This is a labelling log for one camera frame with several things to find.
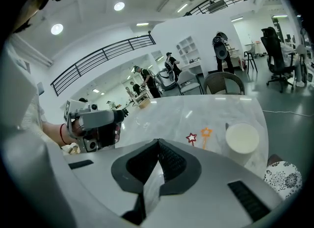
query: person's arm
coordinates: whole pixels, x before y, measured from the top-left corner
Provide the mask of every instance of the person's arm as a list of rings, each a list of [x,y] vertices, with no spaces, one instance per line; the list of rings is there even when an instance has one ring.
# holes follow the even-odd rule
[[[145,86],[151,76],[150,76],[150,74],[148,73],[147,70],[143,70],[143,75],[146,76],[146,79],[145,79],[145,81],[143,82],[143,85]]]
[[[61,129],[61,134],[62,134],[62,138],[60,136],[60,127],[61,124],[55,125],[55,124],[51,124],[51,123],[47,123],[47,122],[42,122],[43,125],[43,132],[49,136],[52,140],[54,140],[60,147],[66,145],[66,144],[71,144],[71,143],[76,143],[77,140],[70,137],[67,127],[66,125],[62,125],[62,129]],[[79,128],[79,121],[75,120],[72,123],[72,128],[73,128],[73,132],[78,135],[80,132],[80,128]]]
[[[179,64],[180,62],[177,61],[174,57],[170,57],[169,60],[171,61],[171,64]]]
[[[151,77],[151,76],[150,76],[150,75],[147,75],[147,76],[146,76],[146,79],[145,79],[145,81],[143,82],[144,86],[145,86],[145,85],[146,85],[146,83],[148,82],[149,77]]]
[[[290,54],[290,53],[294,53],[293,48],[287,46],[286,44],[281,43],[281,44],[280,44],[280,48],[281,48],[281,53],[282,53],[283,55],[287,55],[287,54]]]

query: star-shaped pick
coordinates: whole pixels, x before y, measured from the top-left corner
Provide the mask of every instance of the star-shaped pick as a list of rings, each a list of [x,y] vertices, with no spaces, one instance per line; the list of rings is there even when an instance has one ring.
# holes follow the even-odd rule
[[[203,137],[210,137],[210,133],[212,133],[212,130],[206,127],[205,129],[201,130],[201,133]]]
[[[197,134],[193,135],[192,133],[190,133],[190,135],[186,137],[188,139],[188,143],[192,143],[192,145],[194,146],[193,142],[196,142],[196,136]]]
[[[201,130],[202,136],[204,137],[204,141],[203,141],[203,149],[206,149],[206,139],[208,137],[210,137],[210,133],[212,133],[211,129],[208,129],[207,127],[205,129]]]

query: orange star pick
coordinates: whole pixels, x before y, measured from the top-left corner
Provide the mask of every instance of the orange star pick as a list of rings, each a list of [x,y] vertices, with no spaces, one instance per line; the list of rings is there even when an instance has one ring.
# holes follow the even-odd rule
[[[210,133],[212,133],[211,129],[208,129],[207,127],[205,129],[201,130],[202,136],[204,137],[204,141],[203,141],[203,149],[205,150],[206,148],[206,139],[208,137],[210,137]]]

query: ceiling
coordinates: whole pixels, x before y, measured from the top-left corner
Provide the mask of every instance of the ceiling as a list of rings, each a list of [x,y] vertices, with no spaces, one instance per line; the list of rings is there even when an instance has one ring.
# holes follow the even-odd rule
[[[269,11],[271,15],[285,14],[285,9],[281,0],[264,0],[263,6]]]
[[[115,11],[114,4],[122,1],[125,8]],[[20,33],[34,48],[52,58],[75,40],[99,29],[130,26],[138,22],[160,23],[184,15],[204,0],[62,0],[50,1],[45,9],[31,19],[32,26]],[[180,13],[177,11],[187,3]],[[63,32],[52,35],[54,24],[61,23]]]
[[[147,55],[143,55],[136,59],[133,59],[129,62],[126,62],[114,69],[111,69],[109,72],[104,73],[103,75],[97,77],[89,84],[81,88],[77,93],[72,96],[72,99],[78,100],[81,97],[87,98],[89,101],[95,101],[101,97],[101,92],[106,93],[110,89],[116,87],[119,83],[123,83],[128,80],[128,76],[131,76],[130,79],[134,76],[138,76],[138,73],[133,73],[133,66],[139,66],[141,68],[147,69],[151,63]],[[100,92],[95,93],[93,89],[97,89]]]

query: red star pick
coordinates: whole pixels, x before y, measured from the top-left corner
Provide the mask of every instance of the red star pick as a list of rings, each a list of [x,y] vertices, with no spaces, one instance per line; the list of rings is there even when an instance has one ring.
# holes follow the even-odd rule
[[[196,136],[197,134],[193,135],[192,133],[190,133],[190,135],[186,137],[188,139],[188,143],[192,143],[192,145],[194,146],[193,142],[196,142]]]

